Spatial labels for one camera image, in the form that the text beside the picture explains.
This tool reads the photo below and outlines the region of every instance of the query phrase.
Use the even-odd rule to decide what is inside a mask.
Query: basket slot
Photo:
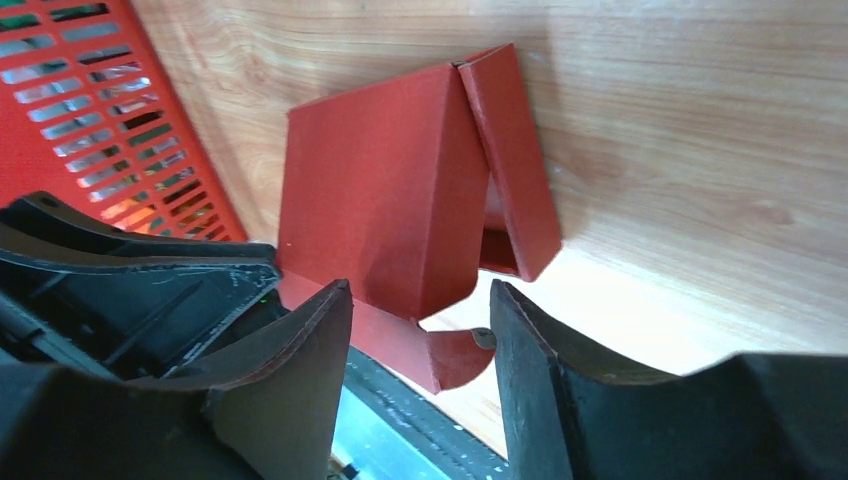
[[[103,82],[98,97],[102,100],[109,100],[120,97],[128,93],[135,93],[145,88],[150,88],[150,79],[147,77],[138,77],[132,80],[122,80],[121,78],[113,78]]]
[[[97,185],[98,183],[102,182],[103,180],[106,180],[106,179],[116,175],[118,172],[122,172],[124,170],[129,169],[129,168],[130,168],[130,162],[128,162],[126,160],[120,160],[116,163],[113,163],[112,165],[110,165],[107,168],[99,170],[95,173],[90,173],[90,174],[88,174],[84,177],[78,178],[77,184],[80,187],[83,187],[83,188],[93,187],[93,186]]]
[[[150,106],[159,101],[159,96],[155,93],[148,93],[138,96],[132,100],[121,100],[109,107],[109,113],[112,116],[120,116],[132,113],[140,108]]]
[[[162,123],[164,123],[164,125],[169,125],[168,123],[165,123],[164,121],[157,121],[157,123],[159,123],[159,122],[161,122],[159,126],[162,126]],[[134,133],[134,132],[123,132],[121,135],[130,135],[131,133]],[[139,161],[144,161],[143,159],[141,159],[140,155],[141,155],[142,151],[148,149],[148,146],[147,146],[148,143],[149,142],[144,142],[143,144],[137,144],[137,145],[132,145],[130,147],[127,147],[126,148],[127,157],[138,158]]]
[[[168,213],[172,217],[177,218],[177,217],[181,216],[182,214],[185,214],[189,209],[191,209],[191,207],[197,205],[198,203],[202,202],[206,198],[209,198],[209,194],[207,194],[206,192],[200,192],[197,195],[189,198],[185,202],[183,202],[183,203],[177,205],[176,207],[172,208]]]
[[[165,222],[165,219],[162,218],[161,215],[158,215],[155,212],[153,212],[150,215],[147,215],[144,218],[141,218],[141,219],[137,220],[135,223],[132,223],[131,225],[129,225],[127,227],[127,230],[130,231],[130,232],[138,232],[141,229],[147,230],[147,229],[153,228],[156,225],[159,225],[160,223],[164,223],[164,222]]]
[[[63,30],[60,34],[66,42],[79,42],[91,38],[105,37],[118,33],[118,24],[115,22],[93,23],[84,26],[76,26]]]
[[[0,15],[16,16],[32,13],[32,7],[26,5],[26,0],[10,0],[0,5]]]
[[[144,168],[144,174],[145,175],[153,175],[156,172],[160,172],[160,171],[169,169],[169,168],[173,167],[174,165],[177,165],[178,163],[182,162],[185,159],[186,159],[185,151],[180,150],[176,153],[172,153],[172,154],[166,156],[165,158],[159,160],[156,163],[148,165],[147,167]]]
[[[168,152],[179,144],[180,141],[177,137],[168,137],[165,140],[157,143],[156,145],[153,145],[152,147],[146,150],[142,150],[141,152],[139,152],[138,155],[136,155],[135,158],[139,162],[146,162],[161,153]]]
[[[162,199],[162,203],[164,203],[165,205],[170,205],[170,204],[178,201],[179,199],[185,197],[186,195],[190,194],[192,191],[196,190],[198,187],[200,187],[200,181],[195,180],[195,181],[189,183],[188,185],[180,188],[179,190],[177,190],[173,193],[169,193],[168,195],[165,195]]]
[[[82,88],[82,82],[78,78],[66,78],[15,92],[15,100],[25,105],[39,106],[47,101],[64,101],[80,88]]]
[[[133,208],[137,209],[137,210],[134,210],[134,212],[132,214],[129,214],[126,217],[123,217],[121,220],[110,219],[108,217],[108,215],[105,213],[106,212],[105,210],[104,210],[104,213],[101,214],[101,216],[106,221],[110,222],[112,225],[115,225],[116,227],[120,228],[121,230],[123,230],[125,232],[135,231],[135,229],[133,227],[138,227],[138,226],[143,225],[145,223],[149,223],[156,216],[156,210],[154,208],[151,208],[151,206],[149,206],[149,205],[135,205]]]
[[[126,229],[129,224],[135,223],[141,216],[152,215],[156,211],[156,205],[145,203],[150,198],[147,192],[141,192],[129,198],[125,198],[109,208],[100,212],[104,220]]]
[[[10,32],[18,32],[39,25],[41,25],[41,21],[32,12],[0,9],[0,31],[3,32],[0,41],[5,41],[9,37],[17,35]]]
[[[30,110],[27,112],[27,115],[33,122],[41,123],[69,113],[84,112],[89,106],[91,106],[91,97],[88,95],[80,95],[46,107]]]
[[[150,229],[147,233],[148,235],[156,235],[157,237],[170,237],[173,236],[173,231],[170,228],[165,228],[167,225],[162,222],[159,225]]]
[[[46,7],[43,8],[58,8],[63,5],[67,5],[68,7],[75,7],[80,4],[80,0],[41,0],[46,3]]]
[[[123,69],[123,71],[126,71],[127,70],[126,67],[133,66],[133,67],[136,67],[136,69],[137,69],[136,73],[144,73],[144,68],[140,66],[141,64],[139,64],[137,60],[133,60],[131,57],[125,58],[125,57],[128,57],[128,56],[129,55],[119,55],[119,56],[107,55],[107,56],[103,56],[101,58],[97,58],[96,59],[97,61],[94,61],[94,62],[90,62],[90,63],[87,63],[87,64],[80,63],[79,69],[80,69],[80,71],[83,71],[86,74],[90,74],[90,73],[95,73],[95,72],[102,71],[102,70],[115,69],[115,68],[118,68],[118,67],[121,67]]]
[[[127,188],[127,191],[122,195],[128,197],[137,195],[138,193],[141,193],[142,191],[149,188],[151,184],[153,184],[153,189],[156,192],[157,196],[159,196],[161,195],[161,192],[167,191],[173,187],[182,184],[182,182],[192,177],[195,174],[195,171],[193,167],[187,167],[181,170],[180,172],[171,174],[169,176],[170,173],[171,170],[169,169],[157,172],[156,174],[151,175],[149,177],[145,177],[142,183],[130,185],[129,188]]]
[[[56,23],[79,20],[81,18],[96,17],[109,13],[109,7],[105,3],[91,3],[75,7],[65,7],[50,11],[50,19]]]
[[[109,157],[113,157],[120,153],[121,149],[118,148],[117,145],[112,145],[111,147],[104,148],[99,152],[90,153],[80,158],[76,158],[65,163],[65,167],[71,173],[81,173],[89,168],[94,167],[95,165],[99,165],[102,162],[106,161]]]
[[[32,32],[33,32],[32,33],[33,35],[40,33],[39,31],[36,31],[36,30],[33,30]],[[104,38],[87,38],[87,39],[80,40],[80,41],[78,41],[78,42],[76,42],[75,44],[72,44],[72,45],[74,46],[75,52],[89,52],[89,51],[95,51],[95,50],[98,50],[98,49],[104,49],[104,48],[108,49],[108,48],[111,48],[111,47],[115,47],[116,46],[115,43],[116,42],[114,40],[111,40],[111,39],[108,39],[108,38],[106,38],[106,39],[104,39]],[[57,53],[56,48],[42,48],[42,49],[37,49],[37,50],[29,50],[29,51],[21,53],[20,55],[14,55],[14,56],[11,56],[11,57],[0,58],[0,71],[11,70],[11,69],[14,69],[15,67],[20,67],[21,64],[30,65],[31,67],[34,67],[34,66],[41,66],[41,65],[44,65],[44,64],[49,64],[51,62],[55,62],[55,61],[59,61],[59,60],[65,61],[64,58],[62,58],[64,56],[65,56],[64,53],[61,53],[61,52]],[[124,59],[122,57],[123,56],[119,56],[119,57],[105,56],[105,58],[101,59],[101,61],[107,62],[107,61],[110,61],[110,60],[115,60],[115,58],[121,58],[121,61],[119,61],[119,62],[120,63],[126,63],[126,59]],[[92,69],[103,68],[101,65],[99,65],[99,63],[100,62],[85,65],[85,64],[79,64],[79,63],[75,62],[73,68],[74,69],[80,69],[81,71],[88,73]]]
[[[211,233],[209,233],[209,235],[206,236],[206,240],[215,241],[222,234],[224,234],[224,226],[219,225],[218,228],[216,228]]]
[[[165,116],[165,111],[158,107],[146,108],[140,112],[136,112],[133,116],[123,120],[118,128],[121,131],[129,132],[137,128],[143,127]]]
[[[146,219],[142,222],[139,222],[139,223],[127,228],[127,230],[130,231],[130,232],[150,234],[151,230],[154,230],[157,227],[164,226],[164,225],[165,225],[165,219],[157,216],[157,217],[148,218],[148,219]]]
[[[53,147],[53,151],[60,157],[68,157],[76,153],[84,152],[113,137],[112,130],[104,128],[96,132],[87,133],[70,142]]]
[[[203,206],[203,212],[185,224],[178,224],[177,227],[183,231],[186,238],[196,238],[201,232],[215,225],[220,220],[220,217],[215,213],[215,207],[208,203]]]
[[[195,240],[211,240],[216,235],[224,232],[224,226],[217,222],[217,218],[215,222],[211,222],[209,226],[200,231],[200,233],[194,234],[192,238]]]
[[[136,147],[141,150],[141,147],[144,149],[148,149],[148,144],[157,138],[162,137],[163,135],[169,133],[174,129],[170,123],[165,121],[162,118],[152,119],[144,124],[145,129],[143,132],[139,132],[137,129],[127,130],[123,132],[127,135],[127,145],[131,147]]]
[[[99,189],[90,192],[88,194],[88,199],[92,202],[102,202],[116,193],[126,190],[130,186],[136,185],[140,182],[141,177],[137,173],[133,173],[108,186],[100,187]]]
[[[180,229],[190,229],[193,226],[200,223],[200,220],[205,216],[206,220],[211,218],[212,214],[215,213],[215,206],[208,202],[191,212],[186,212],[179,218],[175,218],[174,222]]]
[[[105,102],[105,101],[101,101],[101,102],[91,102],[91,101],[82,102],[82,101],[79,101],[79,100],[78,100],[78,98],[79,98],[79,97],[69,98],[69,99],[64,100],[64,101],[62,101],[62,102],[59,102],[58,104],[52,104],[52,105],[50,105],[50,106],[48,106],[48,107],[42,107],[42,109],[47,109],[47,108],[55,107],[55,105],[60,105],[60,106],[62,106],[62,104],[65,104],[65,109],[66,109],[66,112],[65,112],[65,113],[70,112],[70,111],[73,111],[73,112],[78,113],[78,114],[88,114],[88,113],[106,113],[109,117],[115,117],[115,116],[117,116],[117,114],[115,113],[116,109],[121,108],[121,107],[120,107],[120,105],[123,105],[123,104],[127,103],[127,102],[125,102],[125,101],[123,101],[123,100],[117,100],[117,101],[113,101],[113,102]],[[143,111],[138,111],[139,109],[141,109],[141,108],[143,108],[143,107],[150,107],[150,108],[147,108],[147,109],[145,109],[145,110],[143,110]],[[156,112],[156,111],[160,111],[160,112],[161,112],[162,110],[160,110],[160,109],[159,109],[156,105],[154,105],[154,103],[151,101],[151,102],[150,102],[150,103],[148,103],[148,104],[139,104],[139,105],[136,105],[136,106],[135,106],[135,110],[133,110],[133,111],[135,112],[135,114],[134,114],[134,115],[135,115],[136,117],[138,117],[138,116],[145,115],[146,113],[152,113],[152,112]],[[32,115],[30,115],[30,118],[31,118],[33,121],[39,121],[39,120],[36,120],[36,118],[35,118],[35,117],[33,117]]]
[[[115,58],[126,57],[127,55],[132,54],[132,50],[127,45],[114,45],[109,47],[98,48],[96,50],[91,50],[88,52],[80,53],[77,55],[77,62],[82,65],[89,66],[94,65],[96,63],[105,62],[107,60],[112,60]],[[138,64],[136,64],[135,70],[136,72],[140,72],[141,69],[138,68]]]
[[[164,120],[161,120],[161,119],[157,120],[157,122],[162,123],[162,124],[167,124]],[[112,131],[108,130],[109,136],[105,137],[103,140],[114,137],[113,143],[118,143],[118,144],[124,145],[125,142],[129,138],[134,136],[134,134],[135,134],[135,132],[120,132],[118,135],[113,135]],[[57,147],[57,149],[54,149],[54,150],[56,150],[56,153],[59,154],[60,157],[65,157],[65,156],[70,156],[70,155],[73,155],[73,154],[82,154],[84,152],[87,153],[87,150],[94,147],[97,143],[89,143],[87,145],[83,145],[82,148],[75,149],[73,152],[67,153],[65,155],[62,155],[60,153],[60,150],[58,150],[59,147]],[[133,148],[133,147],[134,146],[132,146],[132,145],[129,148],[125,148],[125,147],[122,146],[122,149],[124,149],[124,153],[127,155],[127,157],[132,157],[133,155],[136,154],[137,150],[139,149],[139,147],[136,147],[136,148]]]
[[[168,194],[168,192],[175,192],[177,189],[183,188],[189,180],[200,181],[197,178],[193,178],[195,173],[193,168],[189,167],[186,170],[190,171],[182,171],[178,178],[169,178],[168,182],[163,182],[161,185],[157,185],[156,192],[159,192],[160,194]]]
[[[47,56],[47,58],[50,58],[50,60],[44,62],[37,62],[32,65],[4,70],[0,72],[0,79],[2,79],[3,83],[5,83],[6,85],[17,85],[19,83],[28,83],[32,82],[33,80],[38,80],[44,77],[56,75],[57,73],[61,73],[68,70],[68,62],[62,60],[61,58],[52,57],[55,57],[55,54]]]
[[[56,44],[50,35],[34,35],[21,37],[11,32],[0,33],[0,58],[13,57],[36,50],[50,48]]]
[[[102,122],[103,115],[100,113],[89,113],[76,117],[72,120],[67,120],[44,128],[41,130],[41,135],[43,135],[47,140],[58,140],[72,133],[78,134],[91,128],[97,128]]]

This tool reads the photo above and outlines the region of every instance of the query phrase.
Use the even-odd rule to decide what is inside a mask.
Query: red cardboard box
[[[512,45],[289,113],[278,261],[289,308],[336,278],[352,344],[430,391],[491,361],[479,332],[425,332],[479,267],[534,280],[561,245]]]

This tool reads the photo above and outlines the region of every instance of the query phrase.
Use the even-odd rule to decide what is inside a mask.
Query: slotted vent
[[[0,87],[80,189],[69,203],[126,231],[243,241],[148,45],[129,2],[0,0]]]

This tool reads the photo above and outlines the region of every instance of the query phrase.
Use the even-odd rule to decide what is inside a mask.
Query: red plastic basket
[[[0,1],[0,205],[37,190],[127,231],[247,236],[128,0]]]

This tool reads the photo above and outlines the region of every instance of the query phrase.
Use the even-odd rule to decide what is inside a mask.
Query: wooden surface
[[[276,237],[289,108],[515,42],[565,237],[519,288],[677,373],[848,353],[842,0],[135,4],[258,240]],[[426,326],[485,324],[490,279]],[[503,452],[497,398],[489,371],[436,402]]]

